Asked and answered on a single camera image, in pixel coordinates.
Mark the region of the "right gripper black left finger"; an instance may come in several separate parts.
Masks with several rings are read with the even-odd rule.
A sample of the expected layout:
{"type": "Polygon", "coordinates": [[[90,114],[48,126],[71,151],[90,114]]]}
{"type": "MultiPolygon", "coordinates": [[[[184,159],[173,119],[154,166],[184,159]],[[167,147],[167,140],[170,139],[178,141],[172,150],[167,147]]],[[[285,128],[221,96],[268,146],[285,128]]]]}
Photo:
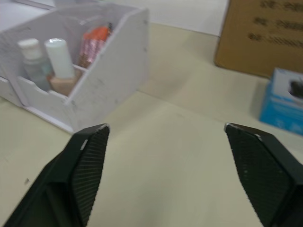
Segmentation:
{"type": "Polygon", "coordinates": [[[39,173],[6,227],[85,227],[102,177],[110,127],[85,128],[39,173]]]}

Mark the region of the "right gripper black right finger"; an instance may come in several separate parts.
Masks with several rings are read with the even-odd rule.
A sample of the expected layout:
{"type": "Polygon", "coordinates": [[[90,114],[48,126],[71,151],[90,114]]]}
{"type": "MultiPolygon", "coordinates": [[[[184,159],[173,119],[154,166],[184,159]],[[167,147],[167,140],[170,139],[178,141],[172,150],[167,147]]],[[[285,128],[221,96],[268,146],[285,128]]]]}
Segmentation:
{"type": "Polygon", "coordinates": [[[303,225],[303,165],[272,134],[227,123],[240,183],[264,227],[303,225]]]}

